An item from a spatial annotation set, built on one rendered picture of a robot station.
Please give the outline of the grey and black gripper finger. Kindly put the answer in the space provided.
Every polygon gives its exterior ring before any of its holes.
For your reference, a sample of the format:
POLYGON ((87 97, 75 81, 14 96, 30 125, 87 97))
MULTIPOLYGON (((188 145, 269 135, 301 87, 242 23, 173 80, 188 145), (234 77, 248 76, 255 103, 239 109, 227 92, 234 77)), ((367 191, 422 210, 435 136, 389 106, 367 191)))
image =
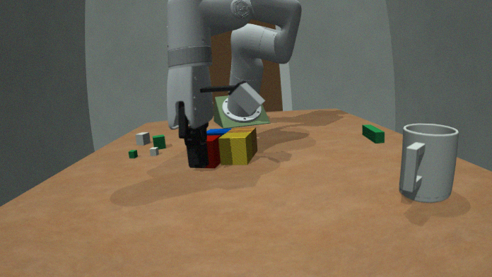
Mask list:
POLYGON ((208 150, 207 150, 207 143, 204 143, 207 141, 207 134, 206 134, 206 128, 209 126, 209 123, 207 122, 206 124, 200 126, 201 130, 201 138, 202 138, 202 144, 205 145, 205 151, 206 151, 206 164, 209 165, 209 157, 208 157, 208 150))
POLYGON ((189 126, 189 120, 185 114, 185 104, 179 102, 179 138, 184 139, 187 147, 187 157, 190 168, 205 168, 206 151, 202 144, 200 127, 193 129, 189 126), (194 133, 195 132, 195 133, 194 133))

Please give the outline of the yellow cube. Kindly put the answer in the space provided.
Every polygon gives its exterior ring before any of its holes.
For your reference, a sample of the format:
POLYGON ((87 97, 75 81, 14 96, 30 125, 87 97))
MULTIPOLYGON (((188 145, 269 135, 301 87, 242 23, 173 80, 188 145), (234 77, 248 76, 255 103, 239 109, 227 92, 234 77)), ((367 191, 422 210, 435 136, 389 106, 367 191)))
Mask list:
POLYGON ((225 133, 218 143, 221 165, 248 165, 253 158, 251 132, 225 133))

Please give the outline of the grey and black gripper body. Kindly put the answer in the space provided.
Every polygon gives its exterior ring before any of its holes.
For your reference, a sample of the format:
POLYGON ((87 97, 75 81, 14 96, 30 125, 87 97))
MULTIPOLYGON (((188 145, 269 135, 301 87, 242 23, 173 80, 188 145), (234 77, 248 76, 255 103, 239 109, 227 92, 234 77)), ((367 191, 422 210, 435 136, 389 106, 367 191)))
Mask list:
POLYGON ((212 62, 199 62, 168 68, 167 111, 170 129, 179 128, 179 101, 184 102, 184 111, 193 129, 213 119, 212 92, 200 93, 201 88, 211 87, 209 64, 212 66, 212 62))

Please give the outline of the grey mug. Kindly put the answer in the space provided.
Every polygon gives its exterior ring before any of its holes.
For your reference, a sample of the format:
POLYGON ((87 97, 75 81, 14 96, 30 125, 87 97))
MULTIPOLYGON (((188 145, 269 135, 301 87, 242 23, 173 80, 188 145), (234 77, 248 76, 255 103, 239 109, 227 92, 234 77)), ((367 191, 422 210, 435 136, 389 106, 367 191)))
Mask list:
POLYGON ((404 126, 399 178, 399 191, 402 195, 424 203, 447 199, 451 195, 455 176, 458 139, 458 130, 449 126, 404 126))

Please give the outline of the blue cube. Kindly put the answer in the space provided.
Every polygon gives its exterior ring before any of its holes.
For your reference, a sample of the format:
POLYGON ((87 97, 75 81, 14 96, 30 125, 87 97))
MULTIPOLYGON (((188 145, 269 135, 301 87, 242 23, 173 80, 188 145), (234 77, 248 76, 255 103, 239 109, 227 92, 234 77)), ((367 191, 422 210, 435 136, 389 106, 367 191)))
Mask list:
POLYGON ((209 129, 207 131, 207 136, 215 136, 215 135, 221 135, 222 136, 230 130, 231 129, 209 129))

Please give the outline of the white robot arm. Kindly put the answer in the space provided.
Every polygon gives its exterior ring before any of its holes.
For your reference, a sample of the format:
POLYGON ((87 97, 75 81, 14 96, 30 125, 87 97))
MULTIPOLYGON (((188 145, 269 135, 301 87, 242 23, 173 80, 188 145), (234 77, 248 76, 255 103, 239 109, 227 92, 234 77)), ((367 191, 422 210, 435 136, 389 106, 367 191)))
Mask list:
POLYGON ((224 115, 234 122, 253 122, 265 101, 258 94, 262 59, 289 62, 301 11, 297 0, 168 0, 168 67, 212 62, 211 36, 232 31, 229 86, 205 87, 200 93, 228 91, 224 115), (251 19, 277 25, 281 31, 248 24, 251 19))

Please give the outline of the red cube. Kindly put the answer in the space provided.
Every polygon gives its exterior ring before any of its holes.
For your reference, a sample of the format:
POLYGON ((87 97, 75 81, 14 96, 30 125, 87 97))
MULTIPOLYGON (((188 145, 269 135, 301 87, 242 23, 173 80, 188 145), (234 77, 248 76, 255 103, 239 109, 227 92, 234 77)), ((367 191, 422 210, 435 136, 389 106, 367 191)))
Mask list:
POLYGON ((216 168, 221 163, 218 145, 218 138, 220 137, 221 135, 207 136, 207 141, 204 142, 207 143, 209 157, 209 165, 207 165, 205 168, 216 168))

